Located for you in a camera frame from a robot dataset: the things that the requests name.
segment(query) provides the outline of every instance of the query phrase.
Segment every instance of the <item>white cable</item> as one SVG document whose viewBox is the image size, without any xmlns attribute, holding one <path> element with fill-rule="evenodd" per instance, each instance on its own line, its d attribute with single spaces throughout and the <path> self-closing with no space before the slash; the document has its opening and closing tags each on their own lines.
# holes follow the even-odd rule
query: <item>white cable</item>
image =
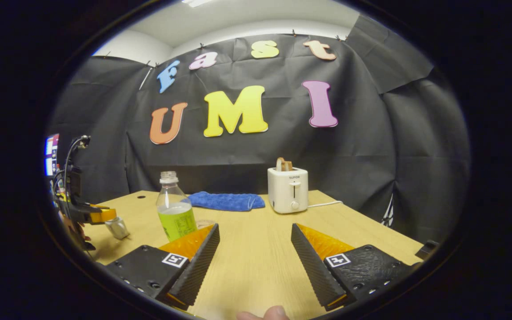
<svg viewBox="0 0 512 320">
<path fill-rule="evenodd" d="M 333 201 L 333 202 L 328 202 L 328 203 L 320 203 L 320 204 L 308 205 L 307 207 L 308 208 L 319 207 L 321 205 L 330 205 L 330 204 L 336 204 L 336 203 L 343 203 L 343 201 Z"/>
</svg>

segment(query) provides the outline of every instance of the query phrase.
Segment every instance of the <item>plastic bottle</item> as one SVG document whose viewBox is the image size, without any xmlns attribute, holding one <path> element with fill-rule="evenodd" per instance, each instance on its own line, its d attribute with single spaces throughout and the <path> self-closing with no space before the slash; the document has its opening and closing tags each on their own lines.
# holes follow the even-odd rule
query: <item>plastic bottle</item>
<svg viewBox="0 0 512 320">
<path fill-rule="evenodd" d="M 157 213 L 169 241 L 174 241 L 197 230 L 191 201 L 177 186 L 175 172 L 161 172 L 162 185 L 157 198 Z"/>
</svg>

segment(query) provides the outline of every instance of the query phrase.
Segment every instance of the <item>white toaster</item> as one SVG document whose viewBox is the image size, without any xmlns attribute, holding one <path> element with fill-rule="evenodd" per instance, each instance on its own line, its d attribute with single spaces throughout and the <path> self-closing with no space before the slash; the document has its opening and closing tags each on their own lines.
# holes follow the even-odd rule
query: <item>white toaster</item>
<svg viewBox="0 0 512 320">
<path fill-rule="evenodd" d="M 307 171 L 268 169 L 268 199 L 277 213 L 293 213 L 307 209 Z"/>
</svg>

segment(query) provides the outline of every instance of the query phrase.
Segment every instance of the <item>table surface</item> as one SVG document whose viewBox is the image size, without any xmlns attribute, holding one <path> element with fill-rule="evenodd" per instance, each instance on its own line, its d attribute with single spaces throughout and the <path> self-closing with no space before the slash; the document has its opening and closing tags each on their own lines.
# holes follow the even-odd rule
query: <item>table surface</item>
<svg viewBox="0 0 512 320">
<path fill-rule="evenodd" d="M 84 231 L 96 247 L 92 257 L 108 264 L 140 245 L 160 247 L 167 243 L 155 207 L 157 196 L 157 192 L 138 191 L 101 203 L 116 209 L 130 235 L 118 240 L 105 225 L 87 225 Z M 281 304 L 293 320 L 327 313 L 319 305 L 291 243 L 292 223 L 353 247 L 374 245 L 409 265 L 421 261 L 415 256 L 421 243 L 342 203 L 281 215 L 270 207 L 267 195 L 262 198 L 266 207 L 249 212 L 193 208 L 199 227 L 219 223 L 221 240 L 195 305 L 187 312 L 208 320 L 228 320 L 235 319 L 239 311 L 262 316 L 270 306 Z M 309 205 L 334 200 L 320 191 L 309 191 Z"/>
</svg>

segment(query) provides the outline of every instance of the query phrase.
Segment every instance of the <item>monitor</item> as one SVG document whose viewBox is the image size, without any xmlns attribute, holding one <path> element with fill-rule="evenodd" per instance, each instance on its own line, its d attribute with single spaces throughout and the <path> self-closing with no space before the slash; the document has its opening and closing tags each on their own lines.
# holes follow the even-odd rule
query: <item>monitor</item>
<svg viewBox="0 0 512 320">
<path fill-rule="evenodd" d="M 54 176 L 59 170 L 59 164 L 56 161 L 56 152 L 59 147 L 59 134 L 53 134 L 47 137 L 45 142 L 44 171 L 46 176 Z"/>
</svg>

